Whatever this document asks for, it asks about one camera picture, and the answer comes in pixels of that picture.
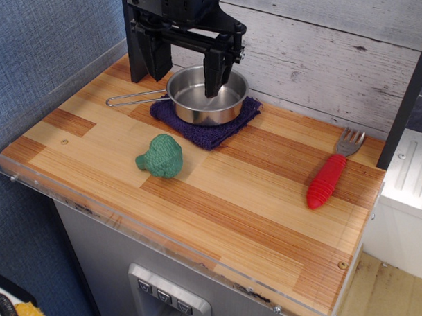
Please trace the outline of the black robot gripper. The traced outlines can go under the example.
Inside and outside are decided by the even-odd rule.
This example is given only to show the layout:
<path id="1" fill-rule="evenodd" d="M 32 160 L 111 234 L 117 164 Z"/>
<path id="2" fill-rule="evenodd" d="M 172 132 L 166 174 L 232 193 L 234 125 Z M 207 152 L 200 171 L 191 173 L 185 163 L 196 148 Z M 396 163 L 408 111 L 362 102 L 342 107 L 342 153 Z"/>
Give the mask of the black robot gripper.
<path id="1" fill-rule="evenodd" d="M 148 73 L 160 81 L 173 67 L 171 44 L 204 53 L 204 88 L 216 97 L 233 62 L 243 59 L 246 26 L 223 11 L 220 0 L 127 0 Z"/>

